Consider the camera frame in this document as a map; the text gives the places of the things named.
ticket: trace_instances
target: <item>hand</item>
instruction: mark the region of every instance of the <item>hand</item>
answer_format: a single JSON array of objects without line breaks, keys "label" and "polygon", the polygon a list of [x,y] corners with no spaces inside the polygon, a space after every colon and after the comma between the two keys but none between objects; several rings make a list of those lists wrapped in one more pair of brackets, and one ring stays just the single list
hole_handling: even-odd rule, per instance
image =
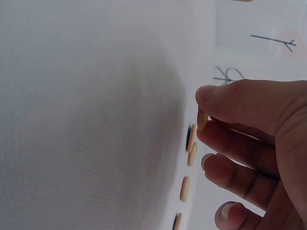
[{"label": "hand", "polygon": [[219,152],[204,156],[206,177],[266,212],[261,217],[227,202],[216,226],[307,230],[307,81],[203,86],[196,100],[212,118],[198,138]]}]

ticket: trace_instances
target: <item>black line drawing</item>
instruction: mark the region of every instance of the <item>black line drawing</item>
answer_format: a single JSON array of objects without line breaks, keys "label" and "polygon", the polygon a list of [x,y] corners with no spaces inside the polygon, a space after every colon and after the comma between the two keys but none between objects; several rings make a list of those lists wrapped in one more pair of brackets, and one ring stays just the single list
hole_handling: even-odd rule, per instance
[{"label": "black line drawing", "polygon": [[227,84],[229,84],[229,83],[231,83],[231,82],[236,81],[236,80],[231,79],[231,78],[228,76],[228,72],[229,72],[230,70],[236,71],[236,72],[240,75],[240,77],[241,77],[242,79],[245,79],[245,78],[243,77],[242,73],[241,73],[239,70],[237,70],[236,68],[232,68],[232,67],[227,68],[226,71],[225,71],[225,73],[224,73],[224,72],[221,70],[221,68],[219,68],[218,66],[216,66],[216,68],[222,73],[222,75],[224,76],[224,78],[216,78],[216,77],[214,77],[214,79],[224,81],[224,82],[222,83],[222,85],[227,85]]},{"label": "black line drawing", "polygon": [[291,41],[291,42],[285,42],[285,41],[282,41],[282,40],[277,40],[277,39],[273,39],[273,38],[268,38],[268,37],[261,37],[261,36],[256,36],[256,35],[251,35],[252,37],[257,37],[257,38],[262,38],[262,39],[266,39],[266,40],[271,40],[271,41],[274,41],[274,42],[280,42],[280,43],[284,43],[284,45],[291,51],[292,49],[289,47],[289,46],[296,46],[296,44],[293,44],[293,42],[295,41],[294,39]]}]

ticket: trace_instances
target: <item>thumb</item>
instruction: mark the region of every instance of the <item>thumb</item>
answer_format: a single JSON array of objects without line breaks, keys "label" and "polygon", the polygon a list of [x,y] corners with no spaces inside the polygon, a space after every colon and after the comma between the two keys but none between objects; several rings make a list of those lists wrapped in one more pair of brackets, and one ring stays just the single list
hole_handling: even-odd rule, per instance
[{"label": "thumb", "polygon": [[210,116],[257,128],[276,136],[279,128],[307,105],[307,81],[239,80],[224,86],[202,86],[199,107]]}]

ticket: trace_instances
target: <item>fingernail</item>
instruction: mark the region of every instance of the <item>fingernail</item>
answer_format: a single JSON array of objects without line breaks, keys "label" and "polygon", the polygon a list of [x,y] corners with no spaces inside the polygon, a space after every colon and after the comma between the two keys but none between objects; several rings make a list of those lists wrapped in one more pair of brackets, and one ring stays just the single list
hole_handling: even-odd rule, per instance
[{"label": "fingernail", "polygon": [[227,219],[228,218],[228,213],[229,213],[229,210],[230,208],[235,205],[236,203],[231,203],[231,204],[228,204],[228,205],[225,205],[222,209],[222,217],[224,219]]},{"label": "fingernail", "polygon": [[208,121],[208,114],[206,114],[201,108],[198,107],[197,112],[197,128],[203,130],[206,127]]},{"label": "fingernail", "polygon": [[215,85],[204,85],[198,88],[196,91],[196,99],[199,101],[207,101],[211,94],[212,91],[216,88]]},{"label": "fingernail", "polygon": [[204,169],[203,165],[204,165],[205,161],[206,161],[209,157],[211,157],[211,156],[214,156],[214,154],[213,154],[213,153],[206,154],[206,155],[204,155],[204,156],[202,157],[202,159],[201,159],[201,167],[202,167],[202,169],[203,169],[204,171],[205,171],[205,169]]}]

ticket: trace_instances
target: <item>finger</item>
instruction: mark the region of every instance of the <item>finger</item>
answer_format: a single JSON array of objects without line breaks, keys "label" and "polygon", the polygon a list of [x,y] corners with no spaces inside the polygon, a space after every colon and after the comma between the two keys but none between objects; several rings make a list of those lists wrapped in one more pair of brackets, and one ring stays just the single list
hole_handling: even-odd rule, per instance
[{"label": "finger", "polygon": [[275,136],[280,126],[303,106],[307,81],[239,80],[203,86],[196,92],[199,107],[227,123],[239,123]]},{"label": "finger", "polygon": [[214,220],[221,230],[255,230],[262,217],[241,203],[227,202],[216,211]]},{"label": "finger", "polygon": [[230,124],[230,123],[223,122],[223,121],[220,121],[218,119],[215,119],[213,117],[212,117],[212,120],[215,121],[216,123],[222,125],[222,126],[226,126],[226,127],[231,128],[233,130],[236,130],[240,133],[244,133],[244,134],[247,134],[251,137],[257,138],[258,140],[261,140],[264,143],[268,143],[268,144],[271,144],[271,145],[275,144],[275,138],[274,137],[268,135],[265,132],[262,132],[259,129],[256,129],[256,128],[253,128],[253,127],[248,127],[248,126],[245,126],[245,125],[242,125],[242,124]]},{"label": "finger", "polygon": [[202,131],[197,130],[197,136],[213,150],[264,175],[279,179],[276,153],[272,146],[221,126],[215,121],[208,121]]},{"label": "finger", "polygon": [[211,182],[266,210],[278,181],[238,165],[219,153],[204,156],[202,162]]}]

